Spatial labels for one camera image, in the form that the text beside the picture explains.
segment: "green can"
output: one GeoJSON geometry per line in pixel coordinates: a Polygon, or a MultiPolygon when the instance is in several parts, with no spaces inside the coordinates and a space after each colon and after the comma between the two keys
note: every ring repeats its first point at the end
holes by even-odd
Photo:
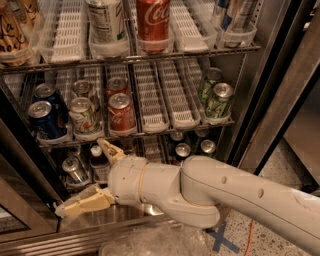
{"type": "Polygon", "coordinates": [[[202,76],[198,89],[198,96],[204,108],[207,106],[210,91],[216,83],[222,81],[222,71],[218,68],[209,68],[202,76]]]}
{"type": "Polygon", "coordinates": [[[207,102],[206,116],[223,118],[228,115],[233,98],[233,88],[227,83],[217,83],[211,90],[207,102]]]}

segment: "bottle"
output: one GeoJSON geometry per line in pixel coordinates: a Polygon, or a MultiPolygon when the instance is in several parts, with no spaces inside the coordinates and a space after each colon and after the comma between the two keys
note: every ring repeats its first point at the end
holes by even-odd
{"type": "Polygon", "coordinates": [[[90,148],[90,151],[90,166],[93,171],[94,181],[102,187],[106,187],[108,185],[108,175],[110,172],[110,163],[108,158],[102,152],[99,145],[94,145],[90,148]]]}

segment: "can lid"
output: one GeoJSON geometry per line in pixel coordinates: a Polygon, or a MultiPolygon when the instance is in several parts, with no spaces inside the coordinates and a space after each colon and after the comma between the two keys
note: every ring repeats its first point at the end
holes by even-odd
{"type": "Polygon", "coordinates": [[[47,116],[52,109],[52,105],[48,101],[37,101],[28,108],[28,115],[32,118],[42,118],[47,116]]]}
{"type": "Polygon", "coordinates": [[[88,93],[91,89],[91,86],[92,85],[89,83],[88,80],[82,79],[75,81],[72,86],[72,89],[76,92],[78,96],[81,96],[83,94],[88,93]]]}
{"type": "Polygon", "coordinates": [[[37,85],[34,95],[38,98],[50,97],[55,92],[55,88],[49,84],[43,83],[37,85]]]}
{"type": "Polygon", "coordinates": [[[190,155],[190,152],[191,152],[190,146],[186,143],[179,143],[176,146],[175,150],[176,150],[177,155],[181,156],[181,157],[187,157],[190,155]]]}
{"type": "Polygon", "coordinates": [[[127,86],[127,79],[122,77],[113,77],[107,83],[107,89],[120,91],[127,86]]]}
{"type": "Polygon", "coordinates": [[[71,100],[70,110],[75,113],[82,113],[91,107],[91,101],[86,97],[78,97],[71,100]]]}
{"type": "Polygon", "coordinates": [[[215,84],[213,91],[221,98],[230,98],[233,95],[233,88],[227,83],[215,84]]]}
{"type": "Polygon", "coordinates": [[[185,134],[183,132],[175,131],[175,132],[170,132],[170,138],[173,141],[181,141],[184,139],[185,134]]]}
{"type": "Polygon", "coordinates": [[[79,167],[79,160],[76,157],[68,157],[62,163],[62,169],[65,172],[74,172],[79,167]]]}
{"type": "Polygon", "coordinates": [[[100,156],[102,154],[102,149],[98,145],[94,145],[92,148],[90,148],[90,151],[93,156],[100,156]]]}
{"type": "Polygon", "coordinates": [[[222,80],[222,71],[218,68],[209,68],[206,71],[206,76],[209,80],[220,82],[222,80]]]}
{"type": "Polygon", "coordinates": [[[116,93],[109,99],[109,105],[114,109],[123,109],[131,102],[130,97],[124,93],[116,93]]]}
{"type": "Polygon", "coordinates": [[[203,140],[200,144],[203,152],[211,154],[216,151],[216,144],[212,140],[203,140]]]}

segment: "aluminum can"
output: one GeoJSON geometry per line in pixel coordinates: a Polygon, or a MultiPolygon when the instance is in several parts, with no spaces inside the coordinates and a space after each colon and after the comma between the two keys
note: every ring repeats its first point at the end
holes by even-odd
{"type": "Polygon", "coordinates": [[[62,122],[65,125],[68,123],[68,108],[59,91],[56,90],[53,86],[46,83],[37,85],[34,91],[34,96],[35,101],[49,101],[51,105],[57,109],[62,122]]]}
{"type": "Polygon", "coordinates": [[[89,179],[78,158],[68,157],[62,163],[62,169],[68,173],[73,183],[80,184],[89,179]]]}
{"type": "Polygon", "coordinates": [[[94,109],[99,111],[100,103],[95,86],[90,83],[88,80],[82,79],[74,82],[73,91],[77,97],[86,97],[91,100],[94,105],[94,109]]]}
{"type": "Polygon", "coordinates": [[[233,98],[233,88],[227,83],[214,85],[207,102],[206,116],[209,118],[223,118],[228,115],[233,98]]]}
{"type": "Polygon", "coordinates": [[[216,152],[216,144],[212,140],[203,140],[200,147],[203,156],[213,157],[216,152]]]}
{"type": "Polygon", "coordinates": [[[8,66],[21,66],[28,62],[29,54],[20,50],[28,48],[29,42],[25,37],[19,22],[7,3],[0,3],[0,53],[11,53],[10,60],[2,60],[8,66]]]}
{"type": "Polygon", "coordinates": [[[67,134],[63,123],[59,123],[59,116],[48,101],[38,101],[28,108],[30,121],[43,139],[57,139],[67,134]]]}
{"type": "Polygon", "coordinates": [[[22,0],[22,2],[24,3],[32,24],[36,24],[36,22],[40,19],[40,7],[37,0],[22,0]]]}
{"type": "Polygon", "coordinates": [[[102,129],[99,115],[88,98],[79,97],[71,100],[69,115],[77,134],[90,135],[102,129]]]}
{"type": "Polygon", "coordinates": [[[114,43],[126,38],[121,0],[86,0],[86,3],[96,43],[114,43]]]}
{"type": "Polygon", "coordinates": [[[216,83],[222,81],[222,71],[218,68],[209,68],[203,74],[198,89],[198,96],[201,102],[201,105],[206,108],[207,101],[210,96],[211,89],[216,83]]]}
{"type": "Polygon", "coordinates": [[[106,87],[106,95],[110,98],[116,93],[129,94],[129,85],[127,79],[121,77],[111,78],[106,87]]]}
{"type": "MultiPolygon", "coordinates": [[[[143,41],[169,39],[170,0],[136,0],[138,37],[143,41]]],[[[162,52],[168,42],[160,46],[145,47],[149,53],[162,52]]]]}
{"type": "Polygon", "coordinates": [[[176,159],[180,163],[183,162],[191,153],[191,148],[187,143],[179,143],[176,148],[176,159]]]}
{"type": "Polygon", "coordinates": [[[127,94],[117,93],[108,101],[110,126],[114,131],[127,131],[136,126],[133,102],[127,94]]]}
{"type": "Polygon", "coordinates": [[[170,132],[170,139],[174,142],[183,141],[185,138],[185,133],[180,131],[170,132]]]}
{"type": "Polygon", "coordinates": [[[75,146],[69,147],[68,151],[67,151],[67,155],[69,157],[78,158],[80,164],[82,165],[82,167],[85,171],[90,170],[89,163],[86,160],[86,157],[84,155],[83,148],[81,145],[75,145],[75,146]]]}
{"type": "Polygon", "coordinates": [[[216,0],[211,16],[211,23],[215,27],[221,27],[229,5],[229,0],[216,0]]]}

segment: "red can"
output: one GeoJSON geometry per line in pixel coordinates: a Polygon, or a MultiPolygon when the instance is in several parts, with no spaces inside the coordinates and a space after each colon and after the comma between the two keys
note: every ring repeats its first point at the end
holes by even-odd
{"type": "Polygon", "coordinates": [[[127,131],[136,126],[133,102],[127,94],[117,93],[108,101],[110,126],[114,131],[127,131]]]}
{"type": "Polygon", "coordinates": [[[170,0],[136,0],[138,37],[142,50],[162,52],[168,47],[170,0]]]}

